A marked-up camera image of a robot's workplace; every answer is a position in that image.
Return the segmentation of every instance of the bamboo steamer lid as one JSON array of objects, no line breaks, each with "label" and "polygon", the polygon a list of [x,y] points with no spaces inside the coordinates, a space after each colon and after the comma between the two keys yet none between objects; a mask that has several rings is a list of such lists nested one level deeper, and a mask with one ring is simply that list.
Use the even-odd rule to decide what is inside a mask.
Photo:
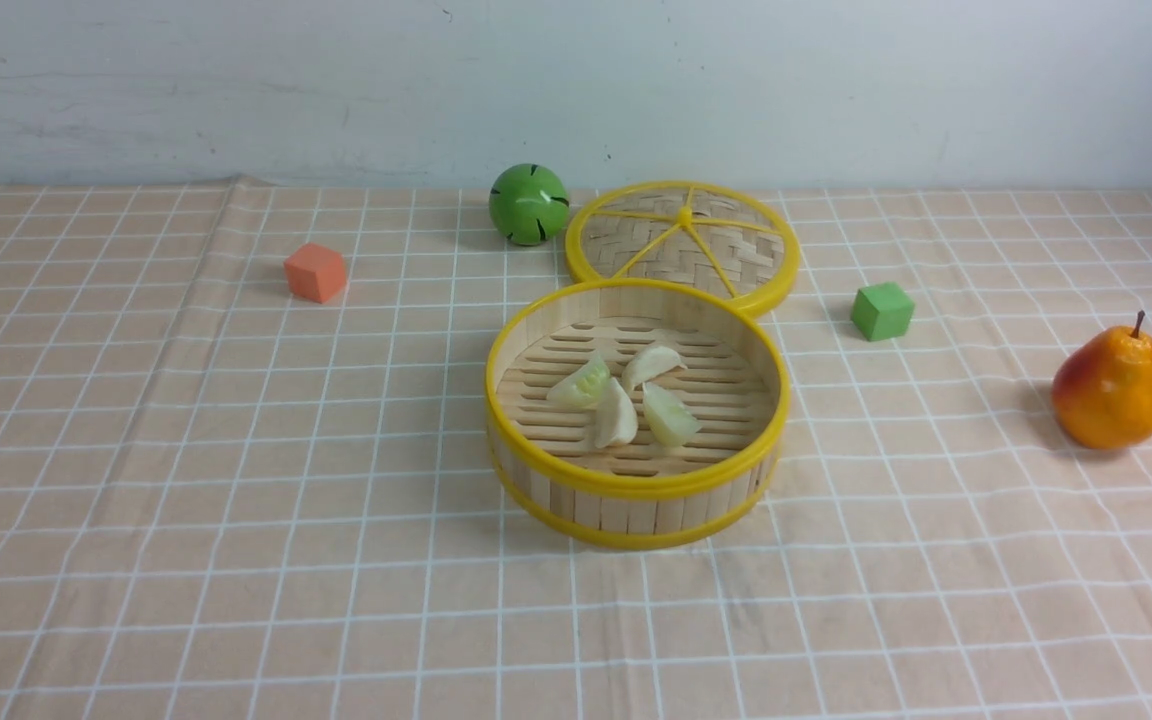
[{"label": "bamboo steamer lid", "polygon": [[790,225],[726,187],[650,182],[596,197],[567,228],[573,281],[653,278],[685,285],[741,313],[765,314],[794,287]]}]

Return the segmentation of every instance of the orange pear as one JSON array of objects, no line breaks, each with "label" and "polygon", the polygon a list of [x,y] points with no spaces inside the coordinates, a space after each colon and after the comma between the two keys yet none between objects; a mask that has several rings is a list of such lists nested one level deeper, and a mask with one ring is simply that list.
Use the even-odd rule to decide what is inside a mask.
[{"label": "orange pear", "polygon": [[1124,325],[1097,334],[1066,357],[1052,379],[1052,404],[1066,433],[1085,447],[1120,450],[1152,437],[1152,338]]}]

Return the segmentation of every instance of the foam block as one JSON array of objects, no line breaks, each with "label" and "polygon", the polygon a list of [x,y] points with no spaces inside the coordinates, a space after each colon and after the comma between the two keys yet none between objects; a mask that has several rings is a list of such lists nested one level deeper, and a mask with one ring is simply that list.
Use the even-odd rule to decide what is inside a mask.
[{"label": "foam block", "polygon": [[314,242],[306,242],[283,260],[283,272],[291,295],[313,302],[333,300],[348,282],[343,256]]},{"label": "foam block", "polygon": [[851,323],[870,342],[900,338],[914,319],[914,301],[895,282],[863,287],[851,304]]}]

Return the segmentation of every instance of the white wall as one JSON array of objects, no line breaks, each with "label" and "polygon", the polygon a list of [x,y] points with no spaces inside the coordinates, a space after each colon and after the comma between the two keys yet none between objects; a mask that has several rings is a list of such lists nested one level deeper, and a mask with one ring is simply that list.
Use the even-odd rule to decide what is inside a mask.
[{"label": "white wall", "polygon": [[0,0],[0,182],[1152,185],[1152,0]]}]

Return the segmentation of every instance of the bamboo steamer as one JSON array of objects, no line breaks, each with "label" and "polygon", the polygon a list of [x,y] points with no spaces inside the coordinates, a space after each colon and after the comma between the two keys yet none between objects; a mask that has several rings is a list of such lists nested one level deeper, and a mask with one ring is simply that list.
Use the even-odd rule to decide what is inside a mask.
[{"label": "bamboo steamer", "polygon": [[[614,378],[639,348],[664,341],[687,370],[653,382],[702,422],[666,448],[631,393],[639,432],[597,450],[593,411],[550,404],[545,393],[602,353]],[[622,550],[696,541],[758,502],[780,458],[790,379],[749,314],[698,288],[652,278],[584,282],[532,302],[503,327],[486,361],[488,446],[509,497],[570,537]]]},{"label": "bamboo steamer", "polygon": [[728,188],[687,181],[623,187],[596,197],[567,228],[573,281],[668,281],[767,313],[794,287],[799,242],[772,209]]}]

